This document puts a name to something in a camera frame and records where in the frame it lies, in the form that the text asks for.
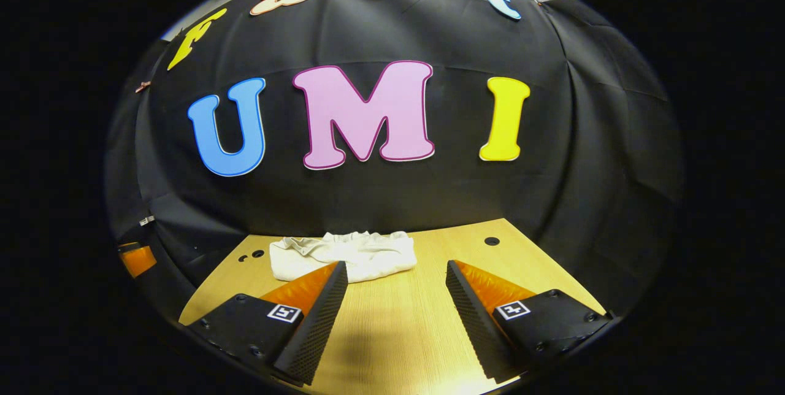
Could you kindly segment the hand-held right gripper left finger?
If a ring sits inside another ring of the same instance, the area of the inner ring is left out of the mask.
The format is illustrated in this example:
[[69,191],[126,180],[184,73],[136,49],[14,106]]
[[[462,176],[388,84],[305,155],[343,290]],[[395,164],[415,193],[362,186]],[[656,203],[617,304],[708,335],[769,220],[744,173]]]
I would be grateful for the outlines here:
[[235,294],[187,327],[261,377],[310,386],[347,286],[345,261],[332,262],[261,297]]

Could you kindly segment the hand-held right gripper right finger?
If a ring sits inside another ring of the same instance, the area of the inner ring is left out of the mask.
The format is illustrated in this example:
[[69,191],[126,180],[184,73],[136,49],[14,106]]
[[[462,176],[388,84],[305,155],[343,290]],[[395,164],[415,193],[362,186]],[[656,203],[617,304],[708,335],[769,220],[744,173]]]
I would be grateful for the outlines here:
[[483,373],[497,383],[555,367],[614,323],[564,291],[535,293],[458,260],[448,261],[446,287]]

